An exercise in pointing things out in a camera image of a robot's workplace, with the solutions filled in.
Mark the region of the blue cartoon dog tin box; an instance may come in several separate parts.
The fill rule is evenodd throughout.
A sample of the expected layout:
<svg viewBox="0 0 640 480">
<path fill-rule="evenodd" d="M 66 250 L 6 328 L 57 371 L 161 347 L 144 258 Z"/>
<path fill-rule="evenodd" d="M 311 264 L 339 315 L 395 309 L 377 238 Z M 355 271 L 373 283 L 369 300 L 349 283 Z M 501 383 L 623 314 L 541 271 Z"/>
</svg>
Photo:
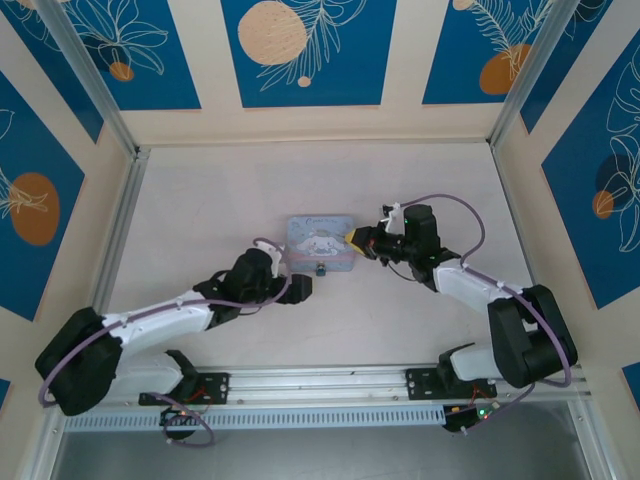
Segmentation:
<svg viewBox="0 0 640 480">
<path fill-rule="evenodd" d="M 346 215 L 290 217 L 287 248 L 292 271 L 315 273 L 317 262 L 326 263 L 327 273 L 351 271 L 355 251 L 345 236 L 353 229 L 354 220 Z"/>
</svg>

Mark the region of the grey metal lower shelf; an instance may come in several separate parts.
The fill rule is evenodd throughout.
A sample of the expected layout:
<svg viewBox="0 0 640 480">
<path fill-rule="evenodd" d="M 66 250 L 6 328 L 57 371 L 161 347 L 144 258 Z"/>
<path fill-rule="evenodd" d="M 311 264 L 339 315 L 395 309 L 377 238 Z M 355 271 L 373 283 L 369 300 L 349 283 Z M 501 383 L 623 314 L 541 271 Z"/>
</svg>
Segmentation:
<svg viewBox="0 0 640 480">
<path fill-rule="evenodd" d="M 52 480 L 592 480 L 568 408 L 520 404 L 468 435 L 439 426 L 219 432 L 204 449 L 159 433 L 69 433 Z"/>
</svg>

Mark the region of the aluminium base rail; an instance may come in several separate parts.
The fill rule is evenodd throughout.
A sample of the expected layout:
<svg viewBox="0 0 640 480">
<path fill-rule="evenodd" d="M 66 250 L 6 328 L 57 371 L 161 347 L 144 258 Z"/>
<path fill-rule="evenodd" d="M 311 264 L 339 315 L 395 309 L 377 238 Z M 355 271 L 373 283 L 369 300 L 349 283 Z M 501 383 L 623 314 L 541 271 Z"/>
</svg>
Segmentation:
<svg viewBox="0 0 640 480">
<path fill-rule="evenodd" d="M 410 400 L 405 371 L 410 368 L 436 368 L 427 365 L 373 365 L 308 368 L 213 368 L 193 367 L 198 373 L 230 375 L 225 405 L 248 408 L 338 407 L 387 405 L 409 401 L 462 403 L 468 400 Z M 111 390 L 98 405 L 106 408 L 125 404 L 152 405 L 146 395 L 165 392 L 177 384 L 187 368 L 175 360 L 152 358 L 123 367 L 112 382 Z M 504 380 L 493 380 L 498 401 L 512 401 L 523 391 Z"/>
</svg>

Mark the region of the aluminium table side rail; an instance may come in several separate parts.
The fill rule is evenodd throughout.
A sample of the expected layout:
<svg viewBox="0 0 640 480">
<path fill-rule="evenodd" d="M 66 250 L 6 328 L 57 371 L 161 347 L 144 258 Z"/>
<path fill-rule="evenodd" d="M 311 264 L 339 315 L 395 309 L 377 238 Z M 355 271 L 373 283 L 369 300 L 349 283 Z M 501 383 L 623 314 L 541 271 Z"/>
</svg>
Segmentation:
<svg viewBox="0 0 640 480">
<path fill-rule="evenodd" d="M 92 306 L 97 312 L 105 312 L 109 307 L 150 156 L 150 148 L 140 147 L 127 168 L 88 298 L 76 301 L 75 308 Z M 69 308 L 68 314 L 75 308 Z"/>
<path fill-rule="evenodd" d="M 512 155 L 503 155 L 497 147 L 490 148 L 501 187 L 513 220 L 519 245 L 531 280 L 551 287 L 544 273 L 545 254 L 541 250 L 542 214 L 549 195 L 540 167 L 528 167 Z"/>
</svg>

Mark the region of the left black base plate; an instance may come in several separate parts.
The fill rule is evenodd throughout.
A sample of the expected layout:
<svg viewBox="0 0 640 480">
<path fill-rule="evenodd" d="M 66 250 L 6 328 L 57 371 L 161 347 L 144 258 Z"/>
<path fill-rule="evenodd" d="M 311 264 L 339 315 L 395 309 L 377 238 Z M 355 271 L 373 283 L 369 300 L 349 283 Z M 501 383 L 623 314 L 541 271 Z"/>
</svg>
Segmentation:
<svg viewBox="0 0 640 480">
<path fill-rule="evenodd" d="M 171 402 L 186 406 L 225 405 L 229 393 L 230 375 L 223 373 L 198 373 L 184 376 L 165 392 Z"/>
</svg>

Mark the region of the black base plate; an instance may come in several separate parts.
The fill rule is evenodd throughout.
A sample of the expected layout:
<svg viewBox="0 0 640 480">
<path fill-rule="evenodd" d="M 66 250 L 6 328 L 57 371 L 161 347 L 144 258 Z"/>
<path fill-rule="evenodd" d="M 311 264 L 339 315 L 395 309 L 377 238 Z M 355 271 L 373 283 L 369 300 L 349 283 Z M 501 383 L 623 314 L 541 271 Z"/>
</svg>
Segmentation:
<svg viewBox="0 0 640 480">
<path fill-rule="evenodd" d="M 405 371 L 410 400 L 471 400 L 473 396 L 495 398 L 497 388 L 486 379 L 464 381 L 439 368 L 410 368 Z"/>
<path fill-rule="evenodd" d="M 165 392 L 171 402 L 186 406 L 225 405 L 229 393 L 230 375 L 223 373 L 198 373 L 184 376 Z"/>
</svg>

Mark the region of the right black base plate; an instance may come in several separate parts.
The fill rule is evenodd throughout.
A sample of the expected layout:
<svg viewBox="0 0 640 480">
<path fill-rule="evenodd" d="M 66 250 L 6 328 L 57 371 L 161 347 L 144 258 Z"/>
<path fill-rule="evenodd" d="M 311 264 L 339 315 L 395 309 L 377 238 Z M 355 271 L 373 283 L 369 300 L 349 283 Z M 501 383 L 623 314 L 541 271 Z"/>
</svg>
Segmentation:
<svg viewBox="0 0 640 480">
<path fill-rule="evenodd" d="M 473 396 L 495 398 L 497 388 L 486 379 L 464 381 L 439 368 L 410 368 L 405 371 L 410 400 L 471 400 Z"/>
</svg>

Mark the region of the blue floral wall panel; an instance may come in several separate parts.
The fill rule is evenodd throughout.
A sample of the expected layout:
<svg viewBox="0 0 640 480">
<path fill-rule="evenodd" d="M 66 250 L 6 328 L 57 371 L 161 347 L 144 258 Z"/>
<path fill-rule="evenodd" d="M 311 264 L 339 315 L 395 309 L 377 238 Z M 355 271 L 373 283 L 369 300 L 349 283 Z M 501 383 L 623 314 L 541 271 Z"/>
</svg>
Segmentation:
<svg viewBox="0 0 640 480">
<path fill-rule="evenodd" d="M 199 110 L 168 0 L 62 0 L 122 111 Z"/>
<path fill-rule="evenodd" d="M 595 305 L 640 286 L 640 42 L 615 61 L 543 171 Z"/>
<path fill-rule="evenodd" d="M 448 0 L 423 105 L 504 101 L 556 0 Z"/>
<path fill-rule="evenodd" d="M 0 307 L 36 318 L 85 175 L 0 72 Z"/>
<path fill-rule="evenodd" d="M 245 109 L 378 106 L 397 0 L 221 0 Z"/>
</svg>

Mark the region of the aluminium frame post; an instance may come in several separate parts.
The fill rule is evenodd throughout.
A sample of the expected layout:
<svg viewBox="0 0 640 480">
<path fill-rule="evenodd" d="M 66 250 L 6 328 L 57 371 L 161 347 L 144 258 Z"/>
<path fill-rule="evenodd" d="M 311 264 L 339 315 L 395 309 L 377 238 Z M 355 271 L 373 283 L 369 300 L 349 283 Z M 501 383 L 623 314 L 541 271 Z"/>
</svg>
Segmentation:
<svg viewBox="0 0 640 480">
<path fill-rule="evenodd" d="M 544 21 L 488 136 L 496 147 L 519 119 L 533 132 L 613 0 L 549 0 Z"/>
<path fill-rule="evenodd" d="M 57 0 L 32 0 L 76 78 L 100 113 L 113 136 L 131 161 L 139 146 L 129 131 L 103 77 L 91 59 L 77 31 Z"/>
</svg>

